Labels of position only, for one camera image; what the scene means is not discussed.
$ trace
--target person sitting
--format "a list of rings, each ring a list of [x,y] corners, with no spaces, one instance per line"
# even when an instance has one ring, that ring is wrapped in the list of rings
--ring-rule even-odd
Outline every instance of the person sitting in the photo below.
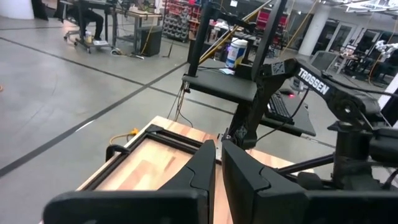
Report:
[[[79,20],[79,10],[77,7],[69,7],[67,14],[71,15],[77,22],[80,22]],[[101,33],[104,27],[104,18],[95,13],[92,10],[89,9],[83,9],[81,12],[83,16],[83,27],[81,29],[86,30],[86,20],[87,21],[93,21],[95,22],[95,34],[94,34],[94,39],[95,40],[101,40]]]
[[[58,0],[58,4],[57,4],[57,9],[55,11],[54,17],[55,18],[59,18],[59,19],[63,19],[62,18],[62,12],[63,12],[63,7],[65,7],[64,4],[60,3],[60,0]],[[75,6],[70,6],[68,5],[67,8],[67,14],[72,16],[77,22],[80,23],[79,20],[79,8],[75,7]],[[83,27],[81,27],[81,29],[86,30],[87,24],[86,21],[93,21],[96,23],[96,28],[95,28],[95,35],[94,35],[94,39],[95,40],[101,40],[101,33],[103,30],[103,26],[104,26],[104,18],[95,13],[92,10],[89,9],[82,9],[81,10],[81,14],[83,16]]]

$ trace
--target wooden tabletop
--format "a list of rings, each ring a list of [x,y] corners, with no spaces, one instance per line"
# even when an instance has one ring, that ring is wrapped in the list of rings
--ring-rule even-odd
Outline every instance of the wooden tabletop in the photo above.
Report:
[[[173,122],[171,120],[155,117],[150,124],[156,124],[169,131],[187,136],[197,141],[206,141],[212,139],[216,141],[216,136],[204,133],[194,128]],[[128,147],[134,140],[130,140],[125,147]],[[291,162],[268,155],[257,150],[247,151],[252,157],[263,164],[272,167],[284,167],[291,165]],[[109,175],[98,190],[157,190],[166,181],[173,177],[191,158],[192,155],[179,151],[161,143],[145,140],[129,157],[127,157],[115,171]],[[97,170],[84,184],[77,190],[81,190],[92,178],[99,174],[108,164],[110,164],[116,155]],[[216,166],[216,190],[215,190],[215,211],[214,223],[233,223],[229,212],[228,201],[224,188],[221,166]]]
[[[123,9],[116,9],[116,13],[118,14],[125,14],[126,16],[131,16],[131,17],[162,17],[163,15],[161,14],[156,14],[153,12],[146,12],[146,11],[141,11],[141,10],[136,10],[136,11],[125,11]]]

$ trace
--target column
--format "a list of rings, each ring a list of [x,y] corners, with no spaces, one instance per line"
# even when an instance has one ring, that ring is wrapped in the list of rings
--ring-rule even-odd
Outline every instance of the column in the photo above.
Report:
[[[329,18],[330,6],[318,3],[316,7],[311,24],[308,27],[307,33],[305,34],[300,49],[298,50],[298,54],[300,55],[311,56],[323,27]]]
[[[34,19],[32,0],[0,0],[0,16]]]

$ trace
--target gray floor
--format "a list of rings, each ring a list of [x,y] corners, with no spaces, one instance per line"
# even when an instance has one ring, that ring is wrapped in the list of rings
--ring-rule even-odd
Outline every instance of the gray floor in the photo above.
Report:
[[[112,57],[108,50],[88,55],[63,41],[68,29],[73,26],[56,20],[0,17],[0,170],[12,170],[0,172],[0,223],[37,223],[48,200],[78,187],[104,162],[110,137],[167,116],[187,69],[182,44],[174,45],[170,58],[161,57],[169,40],[160,56],[145,60]],[[195,91],[187,98],[182,113],[195,128],[216,134],[229,125],[234,103]],[[276,132],[257,149],[292,162],[333,152],[328,145],[335,145],[336,134],[326,127],[335,117],[312,92],[305,102],[320,143]],[[261,126],[258,134],[269,130]],[[327,178],[331,167],[315,171]],[[387,176],[384,170],[375,174]]]

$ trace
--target glass door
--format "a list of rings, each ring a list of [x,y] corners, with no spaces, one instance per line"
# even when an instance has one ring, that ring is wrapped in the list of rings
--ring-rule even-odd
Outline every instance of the glass door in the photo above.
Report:
[[[335,21],[327,21],[323,30],[318,38],[315,48],[312,52],[314,55],[319,50],[328,50],[329,43],[333,39],[335,32],[337,31],[339,23]]]
[[[329,41],[326,51],[339,52],[340,48],[345,47],[354,34],[356,25],[346,22],[339,22],[333,37]]]

